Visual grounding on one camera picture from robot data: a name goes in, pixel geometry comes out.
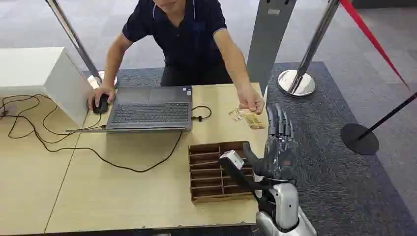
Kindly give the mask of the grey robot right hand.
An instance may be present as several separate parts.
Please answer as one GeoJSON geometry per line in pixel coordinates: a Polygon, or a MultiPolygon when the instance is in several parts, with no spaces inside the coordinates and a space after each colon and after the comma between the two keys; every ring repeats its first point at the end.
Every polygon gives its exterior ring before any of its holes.
{"type": "Polygon", "coordinates": [[[267,106],[267,115],[268,137],[264,157],[258,158],[248,142],[243,144],[244,157],[257,176],[290,181],[293,179],[295,152],[298,148],[293,123],[278,103],[267,106]]]}

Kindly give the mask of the person's right hand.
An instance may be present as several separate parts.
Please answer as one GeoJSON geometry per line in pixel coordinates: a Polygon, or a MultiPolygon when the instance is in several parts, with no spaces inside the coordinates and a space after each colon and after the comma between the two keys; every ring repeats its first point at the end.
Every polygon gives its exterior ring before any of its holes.
{"type": "Polygon", "coordinates": [[[112,103],[114,98],[115,98],[116,91],[113,87],[107,87],[107,86],[102,86],[102,87],[98,87],[98,88],[94,89],[90,93],[90,95],[88,96],[87,108],[92,111],[93,110],[93,104],[95,106],[98,106],[100,97],[103,94],[108,95],[107,103],[112,103]]]}

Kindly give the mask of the person's left hand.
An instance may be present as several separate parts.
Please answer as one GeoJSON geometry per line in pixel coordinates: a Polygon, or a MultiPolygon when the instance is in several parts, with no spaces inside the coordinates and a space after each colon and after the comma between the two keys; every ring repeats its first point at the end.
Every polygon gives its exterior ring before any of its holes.
{"type": "Polygon", "coordinates": [[[251,85],[237,88],[237,93],[240,109],[248,109],[258,115],[263,112],[265,102],[251,85]]]}

